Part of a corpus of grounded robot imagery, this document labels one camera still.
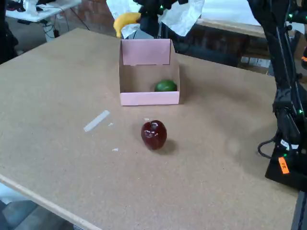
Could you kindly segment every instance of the orange label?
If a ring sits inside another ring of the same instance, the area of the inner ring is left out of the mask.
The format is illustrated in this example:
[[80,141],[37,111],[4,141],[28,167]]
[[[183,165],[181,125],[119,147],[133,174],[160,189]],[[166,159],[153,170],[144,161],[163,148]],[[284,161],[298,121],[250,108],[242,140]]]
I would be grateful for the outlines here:
[[283,174],[288,174],[288,173],[290,173],[290,171],[289,171],[289,169],[288,169],[288,166],[287,166],[287,163],[286,163],[286,161],[284,160],[284,158],[283,158],[283,157],[279,157],[279,158],[278,158],[278,161],[279,161],[280,167],[281,167],[281,169],[282,169],[282,171],[283,171]]

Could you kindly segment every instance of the yellow banana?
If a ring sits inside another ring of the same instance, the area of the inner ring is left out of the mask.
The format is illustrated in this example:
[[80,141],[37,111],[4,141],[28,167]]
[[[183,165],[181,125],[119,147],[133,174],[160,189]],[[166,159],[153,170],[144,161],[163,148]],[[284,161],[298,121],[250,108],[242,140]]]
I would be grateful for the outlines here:
[[125,25],[138,23],[140,17],[141,17],[140,13],[128,12],[121,14],[117,19],[115,19],[113,24],[113,27],[116,31],[116,36],[118,38],[121,38],[121,29]]

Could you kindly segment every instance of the open box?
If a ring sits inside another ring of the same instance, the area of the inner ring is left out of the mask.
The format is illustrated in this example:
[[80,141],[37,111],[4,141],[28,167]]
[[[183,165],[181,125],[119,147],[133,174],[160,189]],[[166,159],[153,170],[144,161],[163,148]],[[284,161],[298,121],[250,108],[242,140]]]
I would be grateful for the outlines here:
[[[177,91],[155,92],[161,80],[172,80]],[[121,105],[178,104],[179,64],[170,39],[121,40],[119,53]]]

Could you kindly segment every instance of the lime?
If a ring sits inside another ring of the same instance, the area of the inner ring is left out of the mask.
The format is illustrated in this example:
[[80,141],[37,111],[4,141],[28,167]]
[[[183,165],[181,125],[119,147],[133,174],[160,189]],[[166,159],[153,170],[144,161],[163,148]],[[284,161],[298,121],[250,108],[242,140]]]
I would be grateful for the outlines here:
[[172,80],[162,80],[156,84],[155,92],[177,91],[177,85]]

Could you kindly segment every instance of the apple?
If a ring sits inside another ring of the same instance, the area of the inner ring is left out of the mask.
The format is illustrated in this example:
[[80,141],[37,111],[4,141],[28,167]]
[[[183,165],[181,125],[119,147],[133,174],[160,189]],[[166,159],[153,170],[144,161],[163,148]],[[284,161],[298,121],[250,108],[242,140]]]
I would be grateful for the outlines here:
[[142,126],[141,137],[147,148],[150,150],[158,150],[166,141],[166,128],[163,123],[158,120],[146,122]]

